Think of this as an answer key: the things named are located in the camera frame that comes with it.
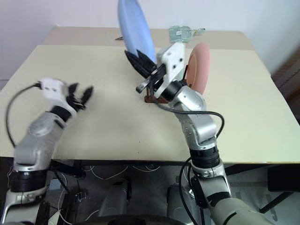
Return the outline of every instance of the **floor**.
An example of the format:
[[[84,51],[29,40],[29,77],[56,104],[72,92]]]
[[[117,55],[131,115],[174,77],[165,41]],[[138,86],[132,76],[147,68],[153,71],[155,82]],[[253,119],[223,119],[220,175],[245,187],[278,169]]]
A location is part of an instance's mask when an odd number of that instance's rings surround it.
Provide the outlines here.
[[[9,163],[1,162],[2,180],[7,181],[6,173]],[[125,166],[97,166],[95,173],[101,177],[109,177],[120,171]],[[132,179],[132,198],[127,208],[128,214],[154,214],[166,215],[166,194],[167,188],[178,181],[179,166],[162,166],[153,172],[141,172],[135,168],[128,169],[119,176],[110,180],[100,180],[91,172],[87,172],[86,178],[79,181],[80,189],[87,191],[87,198],[78,204],[77,221],[83,221],[87,216],[98,210],[103,201],[107,190],[119,178],[129,176]],[[52,172],[48,173],[48,180],[54,178]],[[70,189],[77,189],[77,182],[71,176],[66,176],[67,186]],[[267,169],[256,169],[249,172],[231,175],[228,177],[232,195],[245,201],[248,205],[258,210],[266,205],[279,193],[271,193],[267,190]],[[183,185],[187,187],[187,182],[183,178]],[[3,202],[6,192],[6,183],[3,182],[0,190],[0,200]],[[46,199],[53,207],[57,208],[60,190],[48,191]],[[51,215],[56,209],[51,208]],[[276,225],[296,225],[300,221],[300,193],[294,193],[288,199],[284,200],[278,206],[265,214],[266,218]]]

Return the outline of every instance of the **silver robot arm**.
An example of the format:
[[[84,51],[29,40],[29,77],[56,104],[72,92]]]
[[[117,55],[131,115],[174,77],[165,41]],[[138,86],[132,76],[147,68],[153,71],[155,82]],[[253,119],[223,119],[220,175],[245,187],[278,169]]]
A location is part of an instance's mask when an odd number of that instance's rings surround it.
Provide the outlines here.
[[[191,164],[196,174],[191,179],[195,200],[200,207],[210,209],[215,223],[217,225],[270,225],[271,223],[261,213],[232,197],[223,162],[218,153],[217,126],[211,116],[203,113],[178,113],[179,111],[206,111],[202,95],[179,80],[178,74],[184,68],[183,49],[182,43],[175,43],[158,53],[158,66],[142,52],[137,51],[137,57],[125,51],[136,71],[146,78],[136,90],[141,93],[149,86],[156,98],[162,96],[169,101],[168,111],[175,113],[179,119],[189,146]],[[166,110],[157,101],[156,104]]]
[[[88,88],[83,97],[74,97],[77,84],[69,87],[59,80],[46,78],[40,85],[44,96],[53,105],[31,123],[27,134],[15,148],[14,169],[10,175],[1,224],[9,222],[36,223],[37,215],[45,209],[46,175],[67,121],[85,108],[92,95]]]

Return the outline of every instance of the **table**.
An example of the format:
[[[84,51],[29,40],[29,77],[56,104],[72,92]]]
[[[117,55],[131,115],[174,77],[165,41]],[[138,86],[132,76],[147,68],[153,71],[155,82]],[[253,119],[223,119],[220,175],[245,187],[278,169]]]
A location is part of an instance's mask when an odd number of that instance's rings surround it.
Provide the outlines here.
[[[152,30],[157,51],[168,45],[167,30]],[[0,92],[0,119],[9,99],[42,77],[95,93],[71,121],[54,159],[126,163],[178,164],[189,157],[176,117],[143,101],[135,87],[142,82],[127,61],[115,28],[56,28],[36,47]],[[187,44],[186,63],[193,46],[207,41],[211,67],[204,94],[208,110],[225,117],[218,139],[225,163],[298,163],[300,128],[250,41],[240,32],[207,31]],[[49,109],[41,92],[21,95],[10,114],[16,141],[39,114]],[[220,121],[214,118],[217,125]],[[4,123],[0,123],[0,156],[12,157]]]

